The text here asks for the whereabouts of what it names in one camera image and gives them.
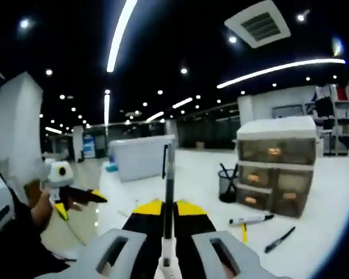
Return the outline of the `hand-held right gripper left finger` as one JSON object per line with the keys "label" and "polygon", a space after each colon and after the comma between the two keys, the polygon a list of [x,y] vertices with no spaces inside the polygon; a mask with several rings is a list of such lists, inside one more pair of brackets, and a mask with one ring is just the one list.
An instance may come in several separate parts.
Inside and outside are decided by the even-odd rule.
{"label": "hand-held right gripper left finger", "polygon": [[70,267],[41,278],[154,278],[162,254],[163,202],[133,210],[122,228],[93,239]]}

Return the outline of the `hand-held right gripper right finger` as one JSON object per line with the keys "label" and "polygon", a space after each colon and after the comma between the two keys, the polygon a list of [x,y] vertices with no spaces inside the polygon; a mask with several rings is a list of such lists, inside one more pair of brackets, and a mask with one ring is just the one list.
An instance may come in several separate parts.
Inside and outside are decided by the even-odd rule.
{"label": "hand-held right gripper right finger", "polygon": [[230,232],[216,230],[201,207],[177,201],[173,217],[182,278],[277,278],[256,252]]}

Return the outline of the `person's left hand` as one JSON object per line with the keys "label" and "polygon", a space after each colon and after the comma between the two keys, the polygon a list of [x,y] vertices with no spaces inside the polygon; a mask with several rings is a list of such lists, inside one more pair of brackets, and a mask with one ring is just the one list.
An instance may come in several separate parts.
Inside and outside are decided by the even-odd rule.
{"label": "person's left hand", "polygon": [[40,232],[43,232],[47,228],[52,216],[53,207],[49,197],[49,189],[45,188],[42,191],[37,204],[31,209],[33,224]]}

